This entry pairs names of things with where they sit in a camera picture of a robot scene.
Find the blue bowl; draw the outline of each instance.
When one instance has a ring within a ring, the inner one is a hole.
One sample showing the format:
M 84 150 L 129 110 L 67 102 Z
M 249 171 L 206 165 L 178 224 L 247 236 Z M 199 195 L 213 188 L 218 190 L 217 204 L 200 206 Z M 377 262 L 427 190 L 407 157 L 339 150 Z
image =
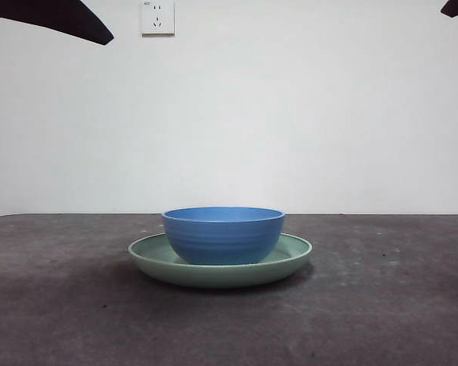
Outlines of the blue bowl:
M 167 211 L 169 244 L 193 265 L 257 263 L 275 247 L 285 214 L 258 207 L 190 207 Z

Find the light green plate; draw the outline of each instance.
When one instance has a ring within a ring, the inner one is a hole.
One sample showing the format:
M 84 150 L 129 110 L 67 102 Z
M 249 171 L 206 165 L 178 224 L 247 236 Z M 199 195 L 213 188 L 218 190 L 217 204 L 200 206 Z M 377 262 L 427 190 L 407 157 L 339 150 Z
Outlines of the light green plate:
M 288 277 L 308 261 L 307 240 L 281 234 L 274 250 L 252 265 L 190 265 L 171 248 L 166 234 L 139 239 L 128 251 L 145 274 L 170 284 L 190 287 L 246 287 Z

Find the speckled surface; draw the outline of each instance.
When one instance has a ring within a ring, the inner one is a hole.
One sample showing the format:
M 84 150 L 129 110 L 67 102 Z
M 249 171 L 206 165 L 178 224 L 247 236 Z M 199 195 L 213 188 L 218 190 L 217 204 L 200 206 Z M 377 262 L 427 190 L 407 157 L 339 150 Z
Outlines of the speckled surface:
M 0 217 L 0 366 L 458 365 L 458 216 L 291 215 L 290 278 L 195 290 L 139 272 L 158 215 Z

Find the ceramic bowl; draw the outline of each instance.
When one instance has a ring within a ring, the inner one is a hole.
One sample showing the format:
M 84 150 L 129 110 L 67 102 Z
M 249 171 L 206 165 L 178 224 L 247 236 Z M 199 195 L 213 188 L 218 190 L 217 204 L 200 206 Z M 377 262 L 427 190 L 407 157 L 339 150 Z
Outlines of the ceramic bowl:
M 282 211 L 259 207 L 190 207 L 163 214 L 169 244 L 194 265 L 257 263 L 275 247 Z

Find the wall socket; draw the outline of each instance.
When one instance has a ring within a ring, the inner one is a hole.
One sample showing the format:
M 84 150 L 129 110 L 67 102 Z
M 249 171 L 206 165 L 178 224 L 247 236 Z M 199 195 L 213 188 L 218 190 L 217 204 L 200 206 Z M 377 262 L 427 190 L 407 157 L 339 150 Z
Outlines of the wall socket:
M 140 11 L 143 37 L 175 35 L 175 0 L 146 0 Z

